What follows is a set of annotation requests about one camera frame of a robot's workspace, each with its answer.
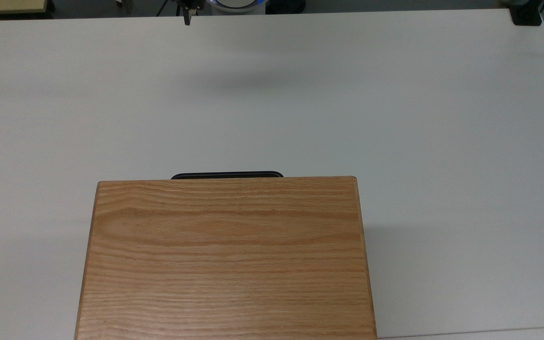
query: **black device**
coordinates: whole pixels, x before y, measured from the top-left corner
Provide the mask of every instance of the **black device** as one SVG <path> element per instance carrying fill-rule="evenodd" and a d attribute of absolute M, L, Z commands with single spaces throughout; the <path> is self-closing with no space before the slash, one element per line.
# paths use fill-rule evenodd
<path fill-rule="evenodd" d="M 540 26 L 543 20 L 540 18 L 538 6 L 540 6 L 543 1 L 544 0 L 529 0 L 529 2 L 523 5 L 509 6 L 513 24 L 516 26 Z"/>
<path fill-rule="evenodd" d="M 177 174 L 172 180 L 201 180 L 201 179 L 249 179 L 254 177 L 283 177 L 277 171 L 231 171 L 231 172 L 187 172 Z"/>

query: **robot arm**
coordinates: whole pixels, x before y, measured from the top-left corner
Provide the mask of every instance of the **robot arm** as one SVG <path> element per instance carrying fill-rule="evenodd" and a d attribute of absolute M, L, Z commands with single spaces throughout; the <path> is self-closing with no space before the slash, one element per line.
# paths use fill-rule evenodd
<path fill-rule="evenodd" d="M 205 0 L 171 0 L 177 2 L 184 15 L 184 24 L 190 25 L 190 19 L 197 10 L 205 8 Z"/>

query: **white table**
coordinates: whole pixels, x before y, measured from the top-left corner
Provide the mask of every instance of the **white table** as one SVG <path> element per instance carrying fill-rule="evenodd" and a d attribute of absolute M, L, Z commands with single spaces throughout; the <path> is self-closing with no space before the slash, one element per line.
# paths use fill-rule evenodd
<path fill-rule="evenodd" d="M 409 336 L 393 340 L 544 340 L 544 329 Z"/>
<path fill-rule="evenodd" d="M 544 27 L 0 22 L 0 339 L 71 339 L 95 185 L 358 177 L 378 335 L 544 327 Z"/>

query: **floor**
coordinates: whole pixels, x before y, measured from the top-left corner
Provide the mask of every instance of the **floor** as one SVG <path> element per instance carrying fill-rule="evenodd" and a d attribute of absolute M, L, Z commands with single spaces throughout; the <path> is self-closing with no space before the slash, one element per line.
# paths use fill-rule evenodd
<path fill-rule="evenodd" d="M 132 17 L 153 17 L 164 0 L 133 0 Z M 307 0 L 305 13 L 354 11 L 402 11 L 428 9 L 489 9 L 497 0 Z M 115 0 L 54 0 L 55 19 L 78 17 L 127 17 Z M 162 16 L 175 15 L 175 4 L 169 2 Z"/>

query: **wooden board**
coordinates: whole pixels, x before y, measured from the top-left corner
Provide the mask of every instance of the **wooden board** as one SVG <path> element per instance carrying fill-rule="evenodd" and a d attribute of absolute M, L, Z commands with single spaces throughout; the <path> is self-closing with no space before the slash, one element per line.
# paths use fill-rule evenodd
<path fill-rule="evenodd" d="M 43 13 L 47 0 L 0 0 L 0 14 Z"/>
<path fill-rule="evenodd" d="M 374 340 L 354 177 L 105 181 L 76 340 Z"/>

